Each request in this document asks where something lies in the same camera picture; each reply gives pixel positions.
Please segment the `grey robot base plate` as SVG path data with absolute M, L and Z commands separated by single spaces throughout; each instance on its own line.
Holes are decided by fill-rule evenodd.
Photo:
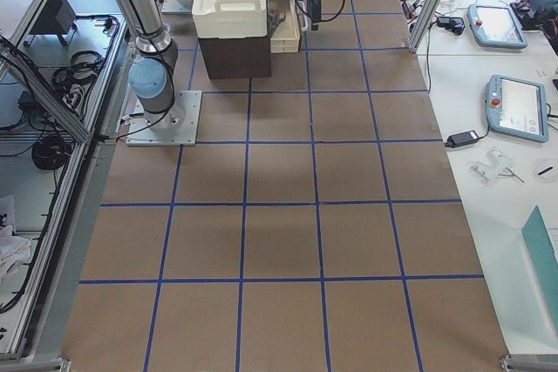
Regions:
M 129 146 L 171 146 L 195 145 L 199 116 L 201 111 L 201 91 L 178 91 L 175 93 L 174 106 L 157 124 L 159 117 L 144 115 L 143 106 L 137 99 L 134 107 L 140 116 L 133 118 L 130 130 L 133 132 L 125 138 Z

